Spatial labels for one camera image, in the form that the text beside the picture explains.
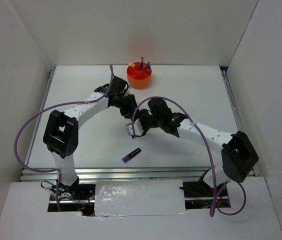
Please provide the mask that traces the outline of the purple black highlighter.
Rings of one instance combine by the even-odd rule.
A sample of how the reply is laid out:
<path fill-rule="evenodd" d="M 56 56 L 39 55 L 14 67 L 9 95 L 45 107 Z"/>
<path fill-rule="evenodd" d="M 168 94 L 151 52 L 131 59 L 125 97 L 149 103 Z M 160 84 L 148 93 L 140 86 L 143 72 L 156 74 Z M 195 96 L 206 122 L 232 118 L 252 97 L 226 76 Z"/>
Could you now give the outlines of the purple black highlighter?
<path fill-rule="evenodd" d="M 131 159 L 133 159 L 135 156 L 137 156 L 142 150 L 138 147 L 135 150 L 133 150 L 132 152 L 130 152 L 129 154 L 127 154 L 126 156 L 124 156 L 122 158 L 122 161 L 126 164 L 127 162 L 129 162 Z"/>

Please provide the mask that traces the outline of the clear blue spray bottle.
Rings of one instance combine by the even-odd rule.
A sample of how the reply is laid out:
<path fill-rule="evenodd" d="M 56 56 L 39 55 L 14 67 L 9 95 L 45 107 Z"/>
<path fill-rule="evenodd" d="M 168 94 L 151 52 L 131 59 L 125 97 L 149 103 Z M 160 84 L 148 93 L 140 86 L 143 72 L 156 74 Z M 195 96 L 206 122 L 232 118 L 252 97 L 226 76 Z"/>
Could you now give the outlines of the clear blue spray bottle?
<path fill-rule="evenodd" d="M 146 64 L 146 69 L 145 69 L 145 72 L 150 75 L 151 74 L 151 63 L 148 61 L 147 64 Z"/>

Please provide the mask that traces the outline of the blue pen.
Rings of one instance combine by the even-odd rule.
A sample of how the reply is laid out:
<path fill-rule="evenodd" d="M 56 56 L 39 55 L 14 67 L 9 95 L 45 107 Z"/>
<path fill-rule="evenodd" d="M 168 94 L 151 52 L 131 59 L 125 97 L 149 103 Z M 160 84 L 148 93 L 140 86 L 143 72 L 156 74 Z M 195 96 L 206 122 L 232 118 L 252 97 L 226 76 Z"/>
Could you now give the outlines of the blue pen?
<path fill-rule="evenodd" d="M 141 61 L 140 61 L 140 69 L 143 69 L 143 64 L 144 64 L 144 57 L 141 57 Z"/>

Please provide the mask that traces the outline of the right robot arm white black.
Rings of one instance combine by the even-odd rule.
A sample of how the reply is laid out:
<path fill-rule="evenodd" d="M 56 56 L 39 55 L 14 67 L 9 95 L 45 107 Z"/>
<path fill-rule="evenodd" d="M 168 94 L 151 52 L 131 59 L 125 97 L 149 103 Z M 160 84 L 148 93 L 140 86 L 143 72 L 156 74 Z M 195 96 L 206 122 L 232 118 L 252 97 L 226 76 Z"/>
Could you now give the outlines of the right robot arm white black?
<path fill-rule="evenodd" d="M 259 161 L 247 134 L 242 131 L 224 132 L 206 126 L 194 121 L 184 109 L 172 112 L 167 105 L 169 101 L 161 96 L 146 98 L 149 109 L 135 108 L 131 123 L 126 126 L 128 134 L 139 138 L 150 129 L 160 128 L 167 134 L 206 147 L 210 169 L 201 176 L 199 184 L 204 196 L 211 196 L 217 186 L 228 181 L 243 183 Z"/>

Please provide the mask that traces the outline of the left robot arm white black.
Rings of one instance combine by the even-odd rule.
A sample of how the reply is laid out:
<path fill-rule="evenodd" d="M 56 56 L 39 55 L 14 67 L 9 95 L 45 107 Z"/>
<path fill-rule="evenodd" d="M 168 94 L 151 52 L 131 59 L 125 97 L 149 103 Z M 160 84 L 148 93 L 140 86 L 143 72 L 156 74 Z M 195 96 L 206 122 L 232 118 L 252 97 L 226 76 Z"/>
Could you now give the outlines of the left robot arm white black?
<path fill-rule="evenodd" d="M 114 76 L 111 83 L 96 88 L 83 101 L 65 111 L 50 113 L 43 142 L 51 152 L 55 167 L 59 169 L 56 183 L 69 200 L 80 193 L 79 177 L 75 170 L 74 152 L 79 144 L 79 129 L 96 114 L 116 107 L 126 119 L 131 119 L 137 106 L 134 95 L 129 93 L 129 84 Z"/>

